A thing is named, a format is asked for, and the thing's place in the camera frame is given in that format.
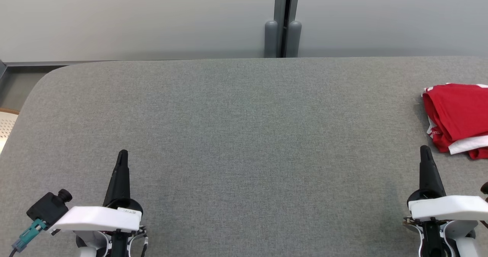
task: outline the cabinet door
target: cabinet door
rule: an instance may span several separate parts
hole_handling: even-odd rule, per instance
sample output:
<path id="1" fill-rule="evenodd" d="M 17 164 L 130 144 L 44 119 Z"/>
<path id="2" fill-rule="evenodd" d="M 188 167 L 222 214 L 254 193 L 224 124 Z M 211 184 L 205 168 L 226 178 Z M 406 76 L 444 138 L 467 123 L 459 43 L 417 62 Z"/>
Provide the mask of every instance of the cabinet door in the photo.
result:
<path id="1" fill-rule="evenodd" d="M 299 57 L 487 55 L 488 0 L 298 0 Z"/>
<path id="2" fill-rule="evenodd" d="M 3 62 L 263 57 L 274 0 L 0 0 Z"/>

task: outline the folded red shirt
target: folded red shirt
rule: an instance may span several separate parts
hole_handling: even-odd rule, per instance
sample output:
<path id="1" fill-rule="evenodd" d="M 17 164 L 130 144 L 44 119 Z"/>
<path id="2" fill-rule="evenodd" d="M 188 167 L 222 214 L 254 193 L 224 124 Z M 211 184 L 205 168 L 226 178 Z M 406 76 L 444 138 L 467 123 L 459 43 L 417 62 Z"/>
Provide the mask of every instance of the folded red shirt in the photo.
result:
<path id="1" fill-rule="evenodd" d="M 446 84 L 426 88 L 422 95 L 439 151 L 461 139 L 488 135 L 488 88 L 485 85 Z M 488 148 L 469 151 L 473 159 L 488 158 Z"/>

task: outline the gray fabric tablecloth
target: gray fabric tablecloth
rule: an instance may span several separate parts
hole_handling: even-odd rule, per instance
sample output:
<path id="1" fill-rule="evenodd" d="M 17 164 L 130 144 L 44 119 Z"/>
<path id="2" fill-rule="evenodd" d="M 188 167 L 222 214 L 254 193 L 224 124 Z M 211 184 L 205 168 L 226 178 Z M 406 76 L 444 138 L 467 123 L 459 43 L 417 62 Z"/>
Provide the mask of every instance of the gray fabric tablecloth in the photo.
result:
<path id="1" fill-rule="evenodd" d="M 101 62 L 47 74 L 0 156 L 2 255 L 61 188 L 101 205 L 121 149 L 146 256 L 413 257 L 401 225 L 432 145 L 420 93 L 488 84 L 472 57 Z M 433 149 L 448 194 L 480 195 L 488 161 Z M 488 252 L 488 232 L 477 228 Z M 22 256 L 66 256 L 74 234 Z"/>

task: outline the cable connector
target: cable connector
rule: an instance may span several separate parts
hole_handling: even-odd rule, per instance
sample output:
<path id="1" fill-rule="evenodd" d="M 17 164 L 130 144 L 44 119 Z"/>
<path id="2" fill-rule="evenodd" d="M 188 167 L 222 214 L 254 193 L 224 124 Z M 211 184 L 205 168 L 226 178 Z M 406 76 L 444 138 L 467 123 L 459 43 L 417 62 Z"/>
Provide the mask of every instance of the cable connector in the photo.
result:
<path id="1" fill-rule="evenodd" d="M 12 247 L 17 250 L 17 252 L 21 252 L 27 247 L 27 244 L 46 227 L 46 224 L 41 219 L 36 219 L 32 222 L 30 228 L 26 229 L 26 231 L 19 236 L 19 239 L 12 244 Z"/>

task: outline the gray floor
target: gray floor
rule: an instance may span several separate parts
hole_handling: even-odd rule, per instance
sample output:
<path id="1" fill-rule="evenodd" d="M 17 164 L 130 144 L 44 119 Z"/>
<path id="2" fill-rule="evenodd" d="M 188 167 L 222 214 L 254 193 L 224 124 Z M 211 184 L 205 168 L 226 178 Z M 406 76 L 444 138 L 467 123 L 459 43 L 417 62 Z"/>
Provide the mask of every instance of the gray floor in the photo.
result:
<path id="1" fill-rule="evenodd" d="M 63 66 L 9 66 L 0 79 L 0 108 L 19 111 L 35 84 Z"/>

